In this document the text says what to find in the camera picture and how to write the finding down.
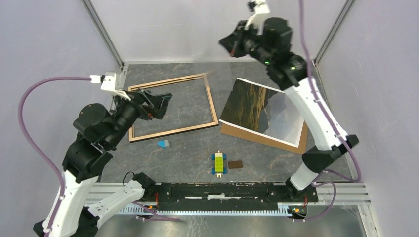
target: brown cardboard backing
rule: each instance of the brown cardboard backing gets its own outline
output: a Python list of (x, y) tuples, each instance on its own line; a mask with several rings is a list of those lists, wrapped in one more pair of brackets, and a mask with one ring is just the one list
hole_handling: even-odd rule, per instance
[(303, 154), (304, 152), (306, 152), (307, 133), (308, 133), (308, 127), (306, 123), (304, 123), (302, 127), (299, 147), (293, 147), (293, 146), (290, 146), (290, 145), (287, 145), (278, 141), (274, 141), (267, 137), (262, 137), (254, 133), (244, 131), (242, 129), (239, 129), (239, 128), (236, 128), (227, 124), (223, 124), (223, 123), (221, 124), (222, 125), (221, 125), (220, 133), (222, 134), (230, 135), (233, 137), (238, 137), (238, 138), (245, 139), (251, 142), (261, 143), (267, 146), (276, 147), (282, 150), (286, 150), (286, 151), (290, 151), (290, 152), (294, 152), (298, 154)]

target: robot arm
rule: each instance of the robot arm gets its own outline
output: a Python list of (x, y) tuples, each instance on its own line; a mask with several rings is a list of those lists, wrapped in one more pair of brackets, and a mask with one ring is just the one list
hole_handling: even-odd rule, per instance
[[(91, 76), (92, 83), (101, 83), (101, 89), (120, 97), (114, 113), (101, 104), (85, 106), (74, 121), (78, 130), (74, 143), (68, 148), (63, 161), (64, 195), (57, 194), (48, 217), (34, 225), (42, 237), (94, 236), (104, 222), (128, 204), (154, 195), (154, 181), (144, 173), (134, 178), (118, 192), (91, 206), (84, 206), (87, 195), (101, 175), (104, 166), (113, 157), (108, 151), (116, 150), (129, 128), (137, 119), (162, 119), (172, 94), (152, 95), (149, 91), (127, 92), (117, 90), (112, 76)], [(52, 229), (47, 225), (57, 201), (61, 200)]]
[[(315, 146), (302, 155), (303, 164), (287, 181), (290, 196), (295, 197), (313, 182), (313, 180), (336, 159), (347, 152), (333, 131), (331, 124), (318, 106), (311, 91), (307, 77), (306, 61), (291, 52), (292, 29), (281, 18), (268, 18), (269, 8), (265, 0), (249, 2), (255, 15), (247, 21), (239, 21), (234, 32), (219, 41), (232, 57), (250, 55), (266, 66), (267, 74), (296, 105), (307, 123), (315, 140)], [(263, 32), (258, 35), (260, 20)], [(319, 101), (325, 105), (321, 96)], [(349, 147), (359, 141), (356, 135), (348, 135), (338, 124), (329, 108), (326, 114), (336, 125), (340, 136)]]

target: white wall panel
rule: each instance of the white wall panel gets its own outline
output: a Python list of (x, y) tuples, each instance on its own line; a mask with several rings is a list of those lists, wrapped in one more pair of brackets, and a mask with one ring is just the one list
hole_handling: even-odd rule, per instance
[[(19, 129), (19, 100), (40, 80), (88, 77), (118, 66), (78, 0), (0, 1), (0, 29), (0, 236), (35, 237), (32, 227), (48, 216), (59, 182)], [(29, 95), (23, 119), (35, 143), (62, 170), (80, 110), (110, 102), (97, 84), (52, 82)]]
[(418, 12), (419, 1), (356, 1), (319, 64), (336, 118), (359, 137), (383, 237), (419, 236)]
[[(251, 15), (247, 0), (92, 0), (125, 62), (228, 60), (218, 41)], [(298, 1), (268, 0), (271, 16), (289, 20), (299, 43)], [(319, 51), (345, 0), (306, 0), (307, 44)]]

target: cable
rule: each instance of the cable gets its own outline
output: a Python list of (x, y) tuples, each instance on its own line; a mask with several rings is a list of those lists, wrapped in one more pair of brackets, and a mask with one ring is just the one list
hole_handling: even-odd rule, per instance
[(156, 192), (156, 194), (154, 194), (156, 196), (156, 207), (157, 209), (159, 208), (159, 192)]
[(340, 174), (336, 171), (333, 170), (329, 170), (327, 169), (327, 172), (333, 173), (335, 175), (338, 175), (339, 177), (346, 179), (348, 181), (354, 182), (354, 183), (358, 183), (361, 181), (361, 169), (359, 167), (358, 161), (355, 158), (354, 153), (352, 152), (352, 149), (349, 147), (348, 143), (342, 138), (342, 136), (340, 135), (335, 123), (332, 121), (332, 118), (328, 115), (324, 105), (320, 102), (319, 100), (319, 95), (317, 94), (316, 90), (314, 89), (314, 82), (313, 82), (313, 78), (311, 76), (311, 60), (310, 60), (310, 55), (308, 53), (308, 49), (307, 49), (307, 45), (305, 43), (305, 38), (304, 38), (304, 2), (303, 0), (299, 0), (299, 27), (300, 27), (300, 41), (301, 41), (301, 46), (304, 50), (305, 53), (305, 57), (307, 60), (307, 76), (308, 76), (308, 81), (310, 84), (310, 88), (311, 88), (311, 93), (314, 96), (314, 99), (317, 101), (317, 105), (320, 107), (320, 110), (323, 112), (323, 114), (325, 115), (326, 119), (328, 120), (328, 122), (330, 123), (330, 126), (332, 127), (333, 131), (335, 132), (336, 136), (338, 137), (338, 139), (340, 140), (340, 142), (345, 146), (346, 150), (348, 151), (348, 153), (351, 156), (352, 162), (354, 163), (355, 169), (356, 169), (356, 173), (357, 173), (357, 178), (356, 179), (352, 179), (349, 177), (344, 176), (343, 174)]
[(304, 209), (307, 205), (308, 205), (308, 198), (307, 198), (307, 195), (304, 195), (304, 205), (302, 206), (302, 208)]
[(159, 215), (159, 214), (157, 214), (156, 212), (154, 212), (154, 211), (152, 211), (152, 210), (148, 209), (148, 208), (147, 208), (147, 207), (145, 207), (144, 205), (139, 204), (139, 203), (137, 203), (137, 202), (133, 202), (132, 204), (142, 207), (145, 211), (150, 212), (151, 214), (153, 214), (153, 216), (158, 216), (158, 217), (160, 217), (160, 219), (146, 219), (146, 220), (149, 220), (149, 221), (181, 221), (181, 220), (180, 220), (180, 219), (178, 219), (178, 218), (168, 218), (168, 217), (165, 217), (165, 216)]
[(326, 210), (324, 212), (322, 212), (321, 214), (317, 215), (317, 216), (313, 216), (313, 217), (306, 218), (306, 219), (303, 219), (303, 220), (293, 219), (293, 221), (295, 221), (295, 222), (314, 221), (314, 220), (317, 220), (319, 218), (322, 218), (324, 215), (326, 215), (331, 210), (331, 208), (333, 206), (333, 203), (335, 202), (335, 199), (336, 199), (336, 185), (333, 182), (323, 182), (323, 183), (320, 183), (320, 184), (312, 184), (312, 185), (313, 185), (313, 187), (317, 188), (317, 187), (320, 187), (320, 186), (325, 185), (325, 184), (331, 184), (333, 186), (333, 191), (334, 191), (332, 201), (330, 202), (330, 204), (326, 208)]
[(295, 213), (296, 215), (298, 215), (298, 216), (300, 216), (300, 217), (302, 217), (302, 218), (305, 218), (306, 217), (306, 215), (301, 215), (300, 213), (298, 213), (298, 212), (296, 212)]
[(126, 176), (127, 176), (128, 174), (130, 174), (130, 173), (132, 173), (132, 175), (135, 175), (135, 173), (134, 173), (134, 172), (132, 172), (132, 171), (130, 171), (130, 172), (128, 172), (128, 173), (126, 173), (126, 174), (124, 175), (124, 178), (122, 179), (122, 185), (123, 185), (123, 186), (125, 186), (125, 184), (124, 184), (124, 180), (125, 180)]
[(45, 80), (41, 80), (35, 84), (33, 84), (31, 87), (29, 87), (25, 93), (22, 95), (22, 98), (19, 101), (19, 106), (17, 110), (17, 119), (19, 121), (19, 127), (20, 130), (22, 130), (23, 135), (25, 136), (26, 140), (29, 142), (29, 144), (32, 146), (32, 148), (35, 149), (35, 151), (45, 160), (45, 162), (54, 170), (55, 174), (57, 175), (58, 179), (60, 180), (60, 196), (57, 200), (57, 204), (55, 205), (51, 216), (49, 218), (49, 222), (47, 225), (47, 231), (45, 233), (45, 237), (49, 236), (49, 233), (52, 230), (52, 223), (54, 222), (54, 218), (57, 215), (58, 209), (60, 208), (62, 198), (64, 198), (64, 190), (65, 190), (65, 180), (64, 177), (61, 175), (61, 172), (58, 170), (57, 166), (51, 161), (50, 158), (48, 158), (43, 151), (35, 144), (32, 137), (29, 135), (25, 123), (23, 121), (23, 105), (25, 104), (26, 98), (28, 98), (29, 94), (38, 86), (45, 84), (47, 82), (51, 81), (58, 81), (58, 80), (85, 80), (90, 81), (90, 78), (80, 78), (80, 77), (56, 77), (56, 78), (48, 78)]

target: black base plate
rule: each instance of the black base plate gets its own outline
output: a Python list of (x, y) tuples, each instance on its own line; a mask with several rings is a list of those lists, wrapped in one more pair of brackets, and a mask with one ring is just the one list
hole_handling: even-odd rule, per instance
[[(316, 188), (309, 186), (291, 199), (285, 183), (161, 183), (159, 210), (166, 211), (252, 211), (278, 210), (278, 203), (318, 202)], [(212, 195), (224, 195), (217, 199)]]

